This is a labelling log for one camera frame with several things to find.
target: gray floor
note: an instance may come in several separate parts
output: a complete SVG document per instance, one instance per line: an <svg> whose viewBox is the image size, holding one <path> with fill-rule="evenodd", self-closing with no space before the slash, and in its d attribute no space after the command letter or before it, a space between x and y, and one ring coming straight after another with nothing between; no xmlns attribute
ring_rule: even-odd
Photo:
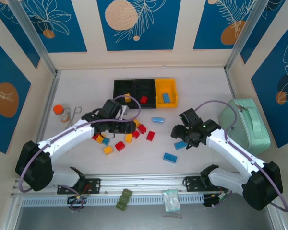
<svg viewBox="0 0 288 230"><path fill-rule="evenodd" d="M233 194L222 205L181 205L182 219L162 217L163 205L85 207L72 213L67 207L22 208L16 230L269 230L268 212L253 210Z"/></svg>

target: small bottle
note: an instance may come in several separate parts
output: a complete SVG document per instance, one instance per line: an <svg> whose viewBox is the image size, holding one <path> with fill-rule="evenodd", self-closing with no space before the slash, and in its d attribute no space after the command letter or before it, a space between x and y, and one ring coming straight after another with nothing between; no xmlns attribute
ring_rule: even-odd
<svg viewBox="0 0 288 230"><path fill-rule="evenodd" d="M53 112L59 117L61 122L68 122L69 116L68 113L65 112L64 107L60 104L53 107Z"/></svg>

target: black tray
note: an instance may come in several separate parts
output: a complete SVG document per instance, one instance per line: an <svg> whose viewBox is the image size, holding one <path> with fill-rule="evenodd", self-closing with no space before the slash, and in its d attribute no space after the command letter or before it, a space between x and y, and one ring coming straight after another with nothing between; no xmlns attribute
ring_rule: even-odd
<svg viewBox="0 0 288 230"><path fill-rule="evenodd" d="M148 97L145 104L141 104L143 109L155 109L156 108L156 89L155 79L125 79L114 80L113 98L129 93L140 102L142 96ZM119 98L117 100L122 105L128 105L130 109L137 109L137 104L131 100L131 102L125 102L125 98Z"/></svg>

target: white floor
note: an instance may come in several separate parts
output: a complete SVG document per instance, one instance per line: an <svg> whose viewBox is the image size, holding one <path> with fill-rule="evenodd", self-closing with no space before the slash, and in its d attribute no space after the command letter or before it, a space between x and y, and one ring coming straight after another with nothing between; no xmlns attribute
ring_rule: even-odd
<svg viewBox="0 0 288 230"><path fill-rule="evenodd" d="M114 145L124 140L125 135L116 135L110 145L114 153L106 156L103 144L94 140L86 140L65 153L54 164L74 166L84 174L151 174L151 173L196 173L211 164L217 164L224 169L235 169L217 152L205 145L189 150L175 150L174 143L178 139L170 137L172 128L182 124L179 114L189 108L196 108L202 102L218 99L228 102L231 94L223 68L127 68L127 69L87 69L62 71L53 106L62 104L70 107L81 106L82 113L74 119L76 122L85 113L103 106L105 101L113 96L114 79L160 78L174 77L179 95L176 109L143 109L138 120L147 130L154 131L153 142L140 135L131 144L118 152ZM198 115L205 121L213 119L218 122L218 116L224 105L211 103L202 107ZM131 110L127 117L133 117ZM153 116L164 117L163 124L152 123ZM45 136L50 138L63 131L66 124L61 123L51 111ZM178 157L176 164L163 160L164 153Z"/></svg>

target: blue lego brick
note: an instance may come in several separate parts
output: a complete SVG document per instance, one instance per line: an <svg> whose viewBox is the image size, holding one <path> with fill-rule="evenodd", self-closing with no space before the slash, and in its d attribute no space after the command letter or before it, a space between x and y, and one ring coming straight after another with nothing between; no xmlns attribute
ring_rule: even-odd
<svg viewBox="0 0 288 230"><path fill-rule="evenodd" d="M180 141L180 142L177 142L177 143L174 144L174 147L175 147L176 150L183 149L183 148L185 148L187 146L188 146L188 144L186 142L184 142L184 141Z"/></svg>
<svg viewBox="0 0 288 230"><path fill-rule="evenodd" d="M163 159L175 164L175 163L176 163L176 160L177 160L177 157L174 156L174 155L165 153Z"/></svg>
<svg viewBox="0 0 288 230"><path fill-rule="evenodd" d="M169 103L169 95L168 95L168 93L164 93L163 94L163 100L164 100L164 103Z"/></svg>
<svg viewBox="0 0 288 230"><path fill-rule="evenodd" d="M109 138L104 138L104 139L102 140L102 143L105 144L105 145L108 145L109 142L110 142L110 139L109 139Z"/></svg>
<svg viewBox="0 0 288 230"><path fill-rule="evenodd" d="M163 123L163 122L164 122L164 118L161 118L161 117L153 117L153 118L152 118L152 121L153 121L153 122L156 122L156 123Z"/></svg>

